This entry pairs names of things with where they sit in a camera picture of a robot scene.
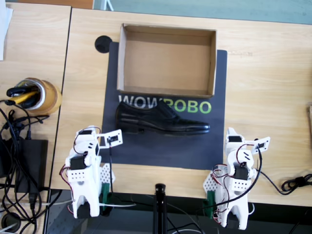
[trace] pen holder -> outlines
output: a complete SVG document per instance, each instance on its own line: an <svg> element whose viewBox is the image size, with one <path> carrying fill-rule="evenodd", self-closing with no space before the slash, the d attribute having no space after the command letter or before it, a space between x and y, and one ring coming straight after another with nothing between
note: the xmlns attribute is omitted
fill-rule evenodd
<svg viewBox="0 0 312 234"><path fill-rule="evenodd" d="M62 103L62 94L57 86L46 80L26 78L18 83L16 87L34 85L40 90L40 99L27 111L35 115L49 115L55 112Z"/></svg>

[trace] power adapter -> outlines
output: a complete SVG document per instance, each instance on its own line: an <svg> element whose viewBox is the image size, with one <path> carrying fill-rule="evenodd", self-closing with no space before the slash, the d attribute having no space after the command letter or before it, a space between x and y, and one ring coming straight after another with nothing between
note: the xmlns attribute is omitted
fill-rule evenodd
<svg viewBox="0 0 312 234"><path fill-rule="evenodd" d="M0 178L6 177L11 168L11 159L7 149L10 149L12 139L0 141Z"/></svg>
<svg viewBox="0 0 312 234"><path fill-rule="evenodd" d="M29 193L42 191L44 187L45 167L48 153L47 140L19 140L19 162L23 169L34 179L36 186L29 182ZM15 179L16 193L26 193L28 182L23 172Z"/></svg>

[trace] open cardboard box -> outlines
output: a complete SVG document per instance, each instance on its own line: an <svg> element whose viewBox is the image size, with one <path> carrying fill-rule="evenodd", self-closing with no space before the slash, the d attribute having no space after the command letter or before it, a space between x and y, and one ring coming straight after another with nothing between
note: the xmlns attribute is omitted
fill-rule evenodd
<svg viewBox="0 0 312 234"><path fill-rule="evenodd" d="M216 30L123 24L117 89L123 93L210 98Z"/></svg>

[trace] black leather shoe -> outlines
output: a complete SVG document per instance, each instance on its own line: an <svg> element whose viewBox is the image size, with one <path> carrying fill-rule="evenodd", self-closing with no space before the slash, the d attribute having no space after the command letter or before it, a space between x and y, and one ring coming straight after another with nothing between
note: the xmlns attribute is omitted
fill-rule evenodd
<svg viewBox="0 0 312 234"><path fill-rule="evenodd" d="M116 128L126 133L150 130L165 135L183 136L205 134L208 123L182 119L164 101L152 109L142 109L121 102L116 110Z"/></svg>

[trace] green clamp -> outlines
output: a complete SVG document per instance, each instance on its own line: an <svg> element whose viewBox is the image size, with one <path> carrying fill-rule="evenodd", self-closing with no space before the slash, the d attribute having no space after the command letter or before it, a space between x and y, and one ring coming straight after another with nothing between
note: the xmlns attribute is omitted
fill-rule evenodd
<svg viewBox="0 0 312 234"><path fill-rule="evenodd" d="M205 206L213 206L215 205L215 192L214 191L208 191L207 192L207 199L203 201L203 207ZM215 207L206 208L203 210L205 215L212 219L215 211Z"/></svg>
<svg viewBox="0 0 312 234"><path fill-rule="evenodd" d="M104 203L104 204L109 204L110 203L112 194L109 192L109 189L110 189L110 184L109 183L102 184L102 193L100 195L101 203ZM107 206L102 206L102 210L103 211L105 211L106 208L107 208Z"/></svg>

